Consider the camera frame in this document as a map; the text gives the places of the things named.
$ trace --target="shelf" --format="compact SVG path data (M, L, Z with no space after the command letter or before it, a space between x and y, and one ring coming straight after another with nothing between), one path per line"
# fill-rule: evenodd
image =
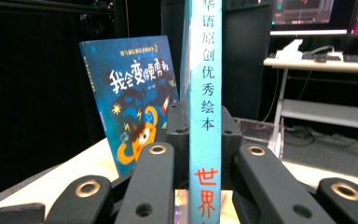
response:
M326 63L316 63L313 60L283 61L267 58L263 64L273 68L312 70L325 72L345 72L358 73L358 63L344 63L337 61L327 61Z
M358 128L358 107L282 100L282 117Z

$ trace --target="floor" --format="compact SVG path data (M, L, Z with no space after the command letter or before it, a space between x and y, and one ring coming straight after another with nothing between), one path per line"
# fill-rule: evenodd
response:
M320 130L302 125L286 127L283 160L358 176L358 130Z

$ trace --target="table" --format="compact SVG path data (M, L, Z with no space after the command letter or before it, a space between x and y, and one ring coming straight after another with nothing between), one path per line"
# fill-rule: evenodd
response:
M358 74L358 63L344 63L338 61L316 63L313 60L285 61L267 58L264 61L264 65L283 69L282 85L275 113L273 139L278 135L278 127L281 117L305 119L358 128L358 107L329 105L283 98L287 74L290 69Z
M358 184L356 176L327 172L286 161L283 164L297 180L314 188L319 185L321 179L329 177L344 178ZM118 178L106 138L6 197L0 201L0 207L24 203L43 203L46 206L47 215L65 188L83 175L102 175L110 181ZM240 223L231 201L232 191L225 190L222 193L225 195L222 195L221 223Z

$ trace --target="cable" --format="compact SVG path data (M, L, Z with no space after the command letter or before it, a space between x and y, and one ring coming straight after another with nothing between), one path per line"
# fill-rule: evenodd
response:
M303 90L301 91L300 95L298 96L298 100L301 99L301 96L302 96L302 94L304 93L305 87L307 86L307 83L308 83L308 80L310 79L310 74L311 74L311 73L312 73L312 70L310 70L310 72L308 73L308 77L307 77L307 79L305 80Z
M279 77L279 69L277 69L277 81L275 83L275 91L274 91L274 96L272 97L272 103L271 103L271 106L269 107L269 111L268 111L266 117L262 120L263 122L265 122L266 119L269 117L269 113L271 113L272 107L274 106L275 97L277 95L277 90L278 90L278 77Z
M333 140L344 143L344 144L340 145L341 147L350 147L350 146L353 146L354 144L358 143L358 139L352 139L349 137L345 137L344 135L341 135L338 133L333 133L333 135L331 135L331 138Z
M126 4L127 37L130 37L129 5L127 3L127 0L125 0L125 4Z
M303 52L303 55L304 55L304 54L314 54L314 53L317 53L318 51L322 51L322 50L325 50L325 49L331 49L332 52L335 51L335 50L334 50L334 46L328 45L328 46L320 47L320 48L315 49L315 50L313 50L313 51L305 51L305 52Z
M294 128L292 131L288 131L287 134L292 135L295 139L301 139L301 140L308 140L308 142L304 144L295 144L290 141L287 141L287 139L283 139L283 142L287 145L294 146L294 147L306 147L311 145L315 142L316 137L313 135L307 128Z

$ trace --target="blue book cover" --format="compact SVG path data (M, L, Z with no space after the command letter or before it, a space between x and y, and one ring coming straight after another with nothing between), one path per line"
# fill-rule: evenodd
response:
M178 100L167 36L79 43L89 82L119 175L167 123Z

